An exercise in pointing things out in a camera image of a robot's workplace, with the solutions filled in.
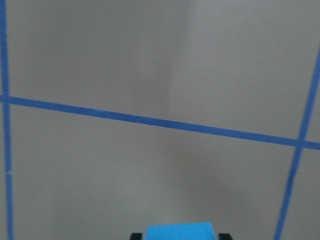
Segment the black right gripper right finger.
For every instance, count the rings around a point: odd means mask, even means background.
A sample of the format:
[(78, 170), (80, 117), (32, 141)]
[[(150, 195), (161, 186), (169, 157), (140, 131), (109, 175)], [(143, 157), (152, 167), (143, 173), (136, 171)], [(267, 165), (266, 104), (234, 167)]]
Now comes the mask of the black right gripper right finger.
[(219, 233), (218, 240), (232, 240), (232, 236), (229, 233)]

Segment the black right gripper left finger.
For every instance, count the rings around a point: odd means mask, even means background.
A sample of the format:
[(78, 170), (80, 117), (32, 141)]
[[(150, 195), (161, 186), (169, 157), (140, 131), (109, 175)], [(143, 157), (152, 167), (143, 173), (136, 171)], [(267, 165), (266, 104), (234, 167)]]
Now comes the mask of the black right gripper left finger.
[(141, 232), (133, 232), (130, 235), (130, 240), (142, 240), (143, 239), (143, 234)]

